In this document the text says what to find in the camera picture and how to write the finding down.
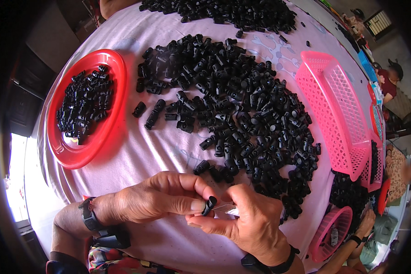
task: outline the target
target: pink round basket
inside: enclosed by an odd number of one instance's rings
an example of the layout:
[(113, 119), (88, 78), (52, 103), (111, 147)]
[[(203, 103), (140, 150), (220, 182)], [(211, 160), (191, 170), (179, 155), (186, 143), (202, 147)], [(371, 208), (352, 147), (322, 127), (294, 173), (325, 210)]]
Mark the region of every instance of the pink round basket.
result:
[[(323, 262), (340, 247), (350, 228), (352, 217), (353, 211), (349, 206), (332, 209), (324, 216), (309, 245), (309, 252), (315, 263)], [(330, 245), (330, 233), (332, 232), (333, 224), (335, 224), (335, 228), (338, 230), (338, 243), (335, 246)]]

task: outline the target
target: metal grille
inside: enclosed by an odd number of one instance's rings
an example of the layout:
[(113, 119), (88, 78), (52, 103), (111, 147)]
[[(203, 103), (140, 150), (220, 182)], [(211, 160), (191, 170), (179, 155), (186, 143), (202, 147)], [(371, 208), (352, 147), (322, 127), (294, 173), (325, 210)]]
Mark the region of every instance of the metal grille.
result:
[(393, 28), (391, 20), (384, 11), (374, 14), (364, 22), (364, 25), (376, 39), (379, 39)]

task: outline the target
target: blue plastic basket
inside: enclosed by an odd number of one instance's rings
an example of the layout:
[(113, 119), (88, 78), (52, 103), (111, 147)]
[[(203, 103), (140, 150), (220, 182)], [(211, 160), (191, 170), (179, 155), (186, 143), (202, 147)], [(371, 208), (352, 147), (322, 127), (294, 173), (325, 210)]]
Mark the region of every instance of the blue plastic basket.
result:
[(368, 60), (366, 54), (362, 50), (359, 50), (358, 57), (362, 66), (366, 70), (367, 75), (370, 77), (370, 81), (377, 82), (376, 73), (374, 72), (373, 66)]

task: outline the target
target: watch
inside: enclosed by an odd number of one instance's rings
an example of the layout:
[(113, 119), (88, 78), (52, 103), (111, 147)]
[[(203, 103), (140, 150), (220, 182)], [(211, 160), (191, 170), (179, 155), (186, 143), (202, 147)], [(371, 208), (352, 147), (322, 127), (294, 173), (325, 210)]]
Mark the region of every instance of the watch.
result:
[(100, 237), (93, 237), (94, 247), (110, 247), (116, 249), (126, 249), (131, 246), (129, 233), (122, 230), (119, 225), (103, 226), (96, 219), (95, 213), (90, 209), (92, 200), (96, 197), (87, 198), (80, 206), (82, 209), (82, 221), (90, 231), (98, 231)]
[(103, 229), (103, 226), (96, 219), (95, 213), (90, 209), (90, 204), (94, 198), (96, 197), (87, 198), (78, 208), (83, 209), (82, 221), (84, 222), (85, 226), (90, 231), (99, 231)]

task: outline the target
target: window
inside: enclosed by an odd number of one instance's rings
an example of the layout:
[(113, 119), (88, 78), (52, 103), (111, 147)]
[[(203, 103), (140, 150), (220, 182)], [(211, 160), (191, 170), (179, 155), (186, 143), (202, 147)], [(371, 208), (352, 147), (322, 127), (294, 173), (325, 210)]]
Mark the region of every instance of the window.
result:
[(26, 195), (24, 193), (24, 158), (27, 137), (11, 134), (11, 163), (9, 177), (5, 179), (6, 196), (16, 222), (28, 220)]
[(364, 22), (364, 25), (376, 40), (380, 39), (394, 28), (391, 24), (391, 20), (384, 11), (378, 11), (367, 19), (367, 21)]

